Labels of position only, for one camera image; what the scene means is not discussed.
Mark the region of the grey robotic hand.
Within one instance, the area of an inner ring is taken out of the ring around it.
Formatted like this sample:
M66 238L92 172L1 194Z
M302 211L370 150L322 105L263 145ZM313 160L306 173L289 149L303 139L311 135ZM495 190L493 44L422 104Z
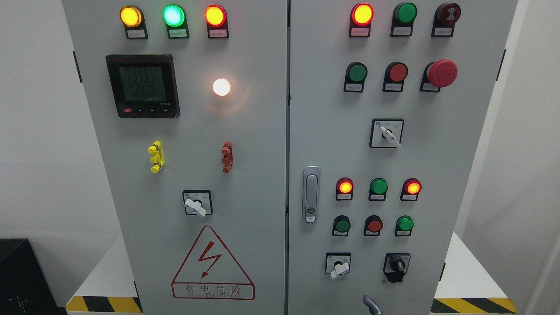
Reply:
M380 309L379 305L369 297L368 295L363 295L362 302L368 308L368 311L371 315L382 315L382 310Z

